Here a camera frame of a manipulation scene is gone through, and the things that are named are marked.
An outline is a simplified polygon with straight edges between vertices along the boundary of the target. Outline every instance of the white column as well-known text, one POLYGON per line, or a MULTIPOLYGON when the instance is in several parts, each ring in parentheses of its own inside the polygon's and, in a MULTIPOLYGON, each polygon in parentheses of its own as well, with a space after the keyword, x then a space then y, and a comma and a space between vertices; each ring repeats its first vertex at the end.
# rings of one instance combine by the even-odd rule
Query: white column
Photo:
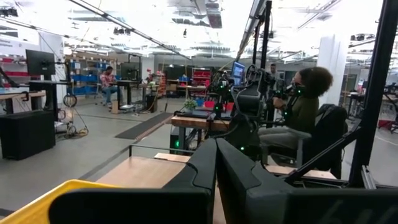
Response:
POLYGON ((148 77, 147 69, 150 69, 152 73, 156 73, 157 67, 155 67, 155 57, 142 57, 141 58, 141 75, 142 79, 145 80, 148 77))
MULTIPOLYGON (((41 32, 39 35, 39 46, 40 51, 53 53, 55 57, 55 61, 64 62, 64 53, 63 53, 63 37, 58 35, 48 34, 41 32)), ((65 80, 65 67, 63 65, 55 66, 55 74, 52 76, 53 81, 65 80)), ((63 97, 67 94, 67 87, 65 85, 57 85, 57 100, 58 103, 62 103, 63 97)))
POLYGON ((345 34, 330 34, 321 38, 317 66, 330 71, 333 75, 333 85, 323 96, 319 97, 320 107, 325 103, 338 105, 340 101, 348 44, 349 39, 345 34))

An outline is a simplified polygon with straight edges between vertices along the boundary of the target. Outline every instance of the black floor mat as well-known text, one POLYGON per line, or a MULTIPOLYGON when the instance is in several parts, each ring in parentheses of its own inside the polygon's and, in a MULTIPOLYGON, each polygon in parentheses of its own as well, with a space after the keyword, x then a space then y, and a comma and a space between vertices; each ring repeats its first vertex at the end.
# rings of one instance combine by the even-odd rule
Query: black floor mat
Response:
POLYGON ((159 128, 161 125, 167 122, 167 120, 172 116, 173 116, 172 113, 158 114, 147 121, 144 121, 126 131, 123 131, 122 133, 118 134, 115 137, 122 139, 132 139, 132 140, 141 139, 146 135, 150 134, 151 132, 155 131, 157 128, 159 128))

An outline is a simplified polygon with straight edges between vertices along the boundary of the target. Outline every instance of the black speaker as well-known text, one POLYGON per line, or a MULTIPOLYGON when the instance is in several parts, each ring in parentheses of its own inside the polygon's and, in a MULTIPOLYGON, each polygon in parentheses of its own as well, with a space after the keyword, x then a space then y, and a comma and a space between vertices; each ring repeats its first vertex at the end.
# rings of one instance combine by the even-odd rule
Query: black speaker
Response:
POLYGON ((21 160, 55 145, 52 111, 26 111, 0 116, 2 157, 21 160))

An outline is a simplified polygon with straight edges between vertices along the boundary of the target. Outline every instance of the plaid shirt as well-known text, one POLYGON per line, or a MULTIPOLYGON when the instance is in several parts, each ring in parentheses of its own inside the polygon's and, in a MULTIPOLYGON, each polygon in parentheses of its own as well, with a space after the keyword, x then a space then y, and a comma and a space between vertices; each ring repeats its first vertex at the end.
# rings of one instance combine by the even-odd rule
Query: plaid shirt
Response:
POLYGON ((101 83, 103 88, 109 87, 114 81, 114 75, 105 75, 105 73, 101 75, 101 83))

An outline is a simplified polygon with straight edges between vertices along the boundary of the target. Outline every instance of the black metal frame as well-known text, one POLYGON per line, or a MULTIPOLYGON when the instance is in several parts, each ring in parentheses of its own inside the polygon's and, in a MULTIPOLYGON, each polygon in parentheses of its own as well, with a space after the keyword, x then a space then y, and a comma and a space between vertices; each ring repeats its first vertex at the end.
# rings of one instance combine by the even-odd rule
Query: black metal frame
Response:
MULTIPOLYGON (((271 2, 267 1, 265 12, 264 40, 262 46, 261 68, 266 64, 266 53, 268 44, 269 16, 271 13, 271 2)), ((363 180, 363 167, 369 165, 373 148, 374 135, 377 128, 382 96, 389 70, 392 48, 396 37, 398 24, 398 1, 384 0, 377 28, 376 41, 374 44, 371 68, 368 77, 368 88, 364 100, 364 111, 362 119, 357 120, 354 128, 329 148, 315 156, 299 169, 291 172, 285 181, 293 184, 299 182, 313 182, 319 184, 334 185, 337 187, 365 187, 363 180), (316 167, 321 157, 328 156, 335 150, 341 150, 356 139, 353 162, 349 181, 327 180, 308 178, 303 175, 316 167)), ((385 185, 376 185, 377 188, 395 188, 385 185)))
POLYGON ((272 1, 266 2, 266 10, 264 12, 264 36, 262 38, 262 50, 261 50, 261 64, 260 68, 266 68, 267 62, 267 46, 269 36, 269 21, 271 17, 272 1))

